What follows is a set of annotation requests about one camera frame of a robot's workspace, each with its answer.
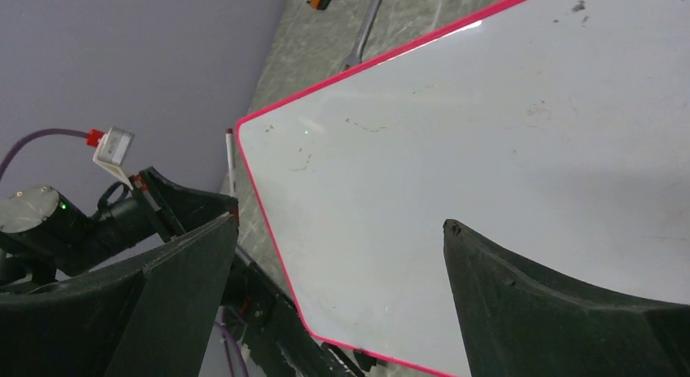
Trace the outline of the pink framed whiteboard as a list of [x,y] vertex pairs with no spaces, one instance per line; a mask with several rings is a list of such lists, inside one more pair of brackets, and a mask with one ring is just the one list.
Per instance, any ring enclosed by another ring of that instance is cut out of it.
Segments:
[[237,139],[326,343],[469,375],[447,219],[586,283],[689,301],[689,0],[504,0]]

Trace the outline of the white marker pen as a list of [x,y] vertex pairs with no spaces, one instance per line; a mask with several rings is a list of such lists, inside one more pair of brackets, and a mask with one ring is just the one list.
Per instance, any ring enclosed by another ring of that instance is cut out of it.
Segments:
[[234,130],[228,128],[225,132],[225,145],[228,164],[228,195],[232,197],[237,196],[236,177],[235,177],[235,159],[234,159]]

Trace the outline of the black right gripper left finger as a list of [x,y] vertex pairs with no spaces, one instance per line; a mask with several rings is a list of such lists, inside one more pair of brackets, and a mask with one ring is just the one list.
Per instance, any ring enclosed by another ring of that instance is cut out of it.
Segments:
[[225,214],[100,270],[3,295],[2,375],[197,375],[237,238]]

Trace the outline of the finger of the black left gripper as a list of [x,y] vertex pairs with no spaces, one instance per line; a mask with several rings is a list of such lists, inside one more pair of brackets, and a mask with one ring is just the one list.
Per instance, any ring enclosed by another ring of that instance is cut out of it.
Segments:
[[293,300],[241,248],[223,295],[223,323],[231,344],[245,345],[267,376],[366,376],[378,364],[314,339]]

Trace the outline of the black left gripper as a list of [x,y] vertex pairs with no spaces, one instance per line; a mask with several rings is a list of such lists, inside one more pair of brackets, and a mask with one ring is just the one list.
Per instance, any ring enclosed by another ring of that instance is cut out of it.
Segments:
[[153,167],[129,181],[135,201],[165,242],[223,216],[229,217],[231,228],[238,232],[238,200],[234,197],[178,185]]

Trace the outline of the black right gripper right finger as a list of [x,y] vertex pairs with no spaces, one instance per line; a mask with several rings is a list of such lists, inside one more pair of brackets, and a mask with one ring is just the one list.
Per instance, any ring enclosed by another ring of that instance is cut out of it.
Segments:
[[561,274],[455,219],[443,254],[474,376],[686,376],[689,307]]

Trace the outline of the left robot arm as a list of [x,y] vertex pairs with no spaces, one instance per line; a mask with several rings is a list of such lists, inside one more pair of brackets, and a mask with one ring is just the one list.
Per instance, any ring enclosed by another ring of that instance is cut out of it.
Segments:
[[267,376],[364,376],[318,344],[295,304],[238,247],[238,201],[153,168],[88,216],[51,186],[1,202],[4,376],[196,376],[213,328],[230,374],[247,346]]

